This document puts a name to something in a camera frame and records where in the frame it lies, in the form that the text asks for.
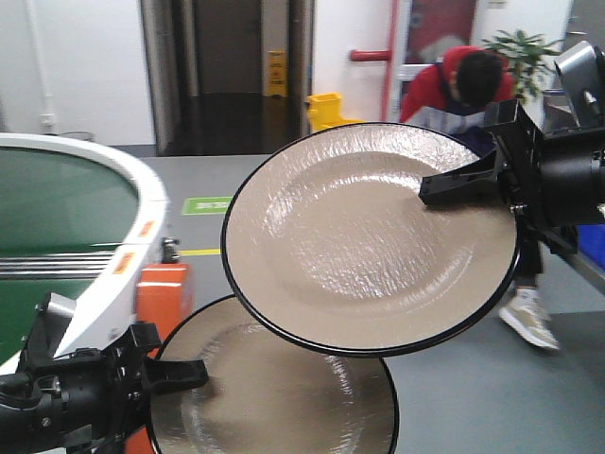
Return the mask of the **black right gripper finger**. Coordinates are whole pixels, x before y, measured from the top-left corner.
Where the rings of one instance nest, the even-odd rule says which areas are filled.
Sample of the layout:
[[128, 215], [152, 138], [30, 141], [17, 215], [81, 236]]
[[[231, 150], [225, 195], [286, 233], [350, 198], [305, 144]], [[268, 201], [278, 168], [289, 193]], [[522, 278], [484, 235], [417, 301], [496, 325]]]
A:
[[468, 165], [422, 178], [419, 198], [426, 206], [483, 202], [500, 196], [502, 155], [492, 151]]

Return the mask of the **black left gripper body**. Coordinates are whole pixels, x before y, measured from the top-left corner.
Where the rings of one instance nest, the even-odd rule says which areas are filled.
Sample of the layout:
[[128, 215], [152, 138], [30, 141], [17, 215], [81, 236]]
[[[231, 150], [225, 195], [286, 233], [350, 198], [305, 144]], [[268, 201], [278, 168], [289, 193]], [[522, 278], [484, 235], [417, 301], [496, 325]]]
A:
[[110, 445], [127, 431], [129, 401], [140, 388], [137, 376], [147, 354], [160, 345], [157, 328], [135, 322], [103, 349], [81, 347], [55, 358], [50, 350], [69, 325], [57, 329], [46, 322], [45, 300], [18, 362], [18, 450], [85, 453]]

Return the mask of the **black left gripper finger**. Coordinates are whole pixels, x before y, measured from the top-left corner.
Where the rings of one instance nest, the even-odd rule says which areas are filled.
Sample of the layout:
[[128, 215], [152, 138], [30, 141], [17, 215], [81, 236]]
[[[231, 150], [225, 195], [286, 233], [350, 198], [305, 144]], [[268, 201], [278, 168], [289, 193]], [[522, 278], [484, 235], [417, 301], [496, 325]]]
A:
[[163, 395], [203, 387], [209, 380], [201, 359], [162, 361], [146, 358], [143, 370], [151, 394]]

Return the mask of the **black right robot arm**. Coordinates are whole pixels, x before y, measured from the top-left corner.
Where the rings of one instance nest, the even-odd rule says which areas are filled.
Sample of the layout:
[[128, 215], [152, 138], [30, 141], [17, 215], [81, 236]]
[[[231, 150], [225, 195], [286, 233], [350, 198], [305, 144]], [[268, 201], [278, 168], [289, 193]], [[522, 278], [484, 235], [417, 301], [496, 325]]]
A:
[[472, 164], [422, 180], [424, 204], [498, 198], [542, 240], [571, 251], [565, 229], [604, 221], [604, 129], [542, 134], [517, 100], [491, 105], [495, 150]]

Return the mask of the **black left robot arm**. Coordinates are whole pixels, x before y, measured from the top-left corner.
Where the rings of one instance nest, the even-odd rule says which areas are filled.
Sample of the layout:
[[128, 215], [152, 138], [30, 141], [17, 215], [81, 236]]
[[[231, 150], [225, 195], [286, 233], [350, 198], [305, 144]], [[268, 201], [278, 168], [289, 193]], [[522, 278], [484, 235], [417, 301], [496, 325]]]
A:
[[76, 303], [47, 294], [20, 352], [15, 373], [1, 377], [1, 450], [118, 453], [150, 415], [153, 395], [204, 386], [202, 360], [150, 357], [161, 340], [155, 324], [135, 322], [102, 350], [51, 354]]

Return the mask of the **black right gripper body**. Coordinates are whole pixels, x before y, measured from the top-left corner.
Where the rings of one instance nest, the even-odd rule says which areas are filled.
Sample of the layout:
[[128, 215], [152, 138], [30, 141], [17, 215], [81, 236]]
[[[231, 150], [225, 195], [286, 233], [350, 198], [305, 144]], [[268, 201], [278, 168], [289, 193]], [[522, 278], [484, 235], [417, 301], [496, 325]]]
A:
[[498, 181], [519, 227], [538, 237], [552, 253], [576, 253], [575, 227], [555, 227], [546, 213], [540, 158], [544, 136], [517, 99], [490, 104], [485, 130], [493, 135], [502, 169]]

